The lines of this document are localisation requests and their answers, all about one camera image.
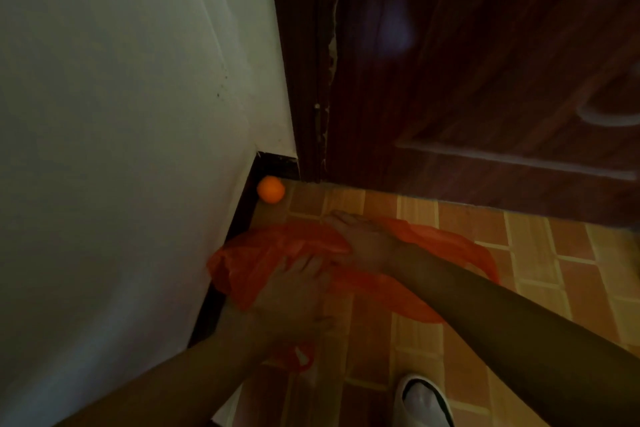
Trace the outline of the person's right hand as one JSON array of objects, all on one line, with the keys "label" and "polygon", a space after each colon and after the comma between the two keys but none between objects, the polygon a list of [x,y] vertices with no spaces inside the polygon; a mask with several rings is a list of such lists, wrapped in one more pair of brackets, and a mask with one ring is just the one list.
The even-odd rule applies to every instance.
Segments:
[{"label": "person's right hand", "polygon": [[393,275],[397,261],[410,249],[410,246],[388,233],[378,223],[363,219],[365,220],[365,237],[356,242],[346,241],[350,251],[346,254],[333,255],[332,261],[372,274]]}]

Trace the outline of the person's left hand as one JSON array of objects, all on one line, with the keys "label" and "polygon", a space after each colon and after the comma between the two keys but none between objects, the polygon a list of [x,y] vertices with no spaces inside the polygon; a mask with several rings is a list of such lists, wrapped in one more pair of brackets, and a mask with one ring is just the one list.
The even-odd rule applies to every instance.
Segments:
[{"label": "person's left hand", "polygon": [[275,283],[276,269],[250,309],[252,342],[268,350],[309,342],[331,330],[335,318],[323,309],[328,286],[283,287]]}]

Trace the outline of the orange plastic bag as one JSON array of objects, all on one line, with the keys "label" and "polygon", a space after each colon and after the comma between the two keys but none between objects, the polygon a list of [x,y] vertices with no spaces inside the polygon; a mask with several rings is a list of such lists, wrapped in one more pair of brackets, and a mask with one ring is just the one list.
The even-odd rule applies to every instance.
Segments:
[{"label": "orange plastic bag", "polygon": [[[460,235],[427,225],[394,218],[374,220],[388,233],[459,268],[473,266],[486,280],[500,286],[491,253]],[[391,312],[420,323],[443,323],[444,319],[409,288],[387,275],[368,273],[350,266],[330,264],[329,258],[350,251],[348,243],[319,221],[292,221],[251,229],[222,245],[208,260],[212,285],[238,309],[249,310],[269,277],[284,259],[292,262],[304,255],[326,260],[331,282],[328,293],[353,294],[370,299]]]}]

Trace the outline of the person's left forearm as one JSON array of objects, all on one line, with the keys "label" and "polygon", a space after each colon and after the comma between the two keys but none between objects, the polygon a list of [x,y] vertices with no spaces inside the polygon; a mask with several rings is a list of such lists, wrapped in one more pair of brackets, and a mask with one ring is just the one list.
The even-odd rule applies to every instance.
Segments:
[{"label": "person's left forearm", "polygon": [[234,311],[208,339],[55,427],[205,427],[268,349],[256,315]]}]

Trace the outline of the person's right forearm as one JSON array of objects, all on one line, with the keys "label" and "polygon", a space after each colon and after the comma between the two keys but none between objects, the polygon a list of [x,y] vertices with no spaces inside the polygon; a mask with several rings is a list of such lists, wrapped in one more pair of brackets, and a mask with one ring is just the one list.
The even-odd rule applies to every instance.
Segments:
[{"label": "person's right forearm", "polygon": [[434,309],[551,427],[640,427],[640,358],[414,245],[385,272]]}]

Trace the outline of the orange fruit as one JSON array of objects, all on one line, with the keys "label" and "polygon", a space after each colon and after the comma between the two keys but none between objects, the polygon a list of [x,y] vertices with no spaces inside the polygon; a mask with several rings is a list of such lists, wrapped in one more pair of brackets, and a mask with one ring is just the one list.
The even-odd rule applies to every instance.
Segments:
[{"label": "orange fruit", "polygon": [[276,176],[266,175],[257,184],[257,194],[267,204],[277,204],[283,200],[286,187]]}]

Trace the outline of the white slipper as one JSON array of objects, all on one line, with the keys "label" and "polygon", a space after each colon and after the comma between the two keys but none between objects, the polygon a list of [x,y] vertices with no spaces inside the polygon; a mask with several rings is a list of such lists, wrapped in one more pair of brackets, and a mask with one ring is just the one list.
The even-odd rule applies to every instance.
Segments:
[{"label": "white slipper", "polygon": [[415,373],[397,384],[391,427],[455,427],[451,407],[438,386]]}]

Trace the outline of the dark wooden door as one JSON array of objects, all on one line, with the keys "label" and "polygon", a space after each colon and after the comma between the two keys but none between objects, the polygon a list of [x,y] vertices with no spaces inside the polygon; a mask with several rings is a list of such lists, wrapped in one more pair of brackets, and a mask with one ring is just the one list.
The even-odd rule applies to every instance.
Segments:
[{"label": "dark wooden door", "polygon": [[640,0],[338,0],[326,178],[640,230]]}]

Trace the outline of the dark wooden door frame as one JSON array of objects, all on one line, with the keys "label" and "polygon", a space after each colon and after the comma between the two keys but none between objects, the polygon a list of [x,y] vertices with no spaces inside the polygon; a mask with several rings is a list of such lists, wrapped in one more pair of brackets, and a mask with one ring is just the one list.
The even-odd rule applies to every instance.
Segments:
[{"label": "dark wooden door frame", "polygon": [[300,178],[326,180],[338,0],[274,0]]}]

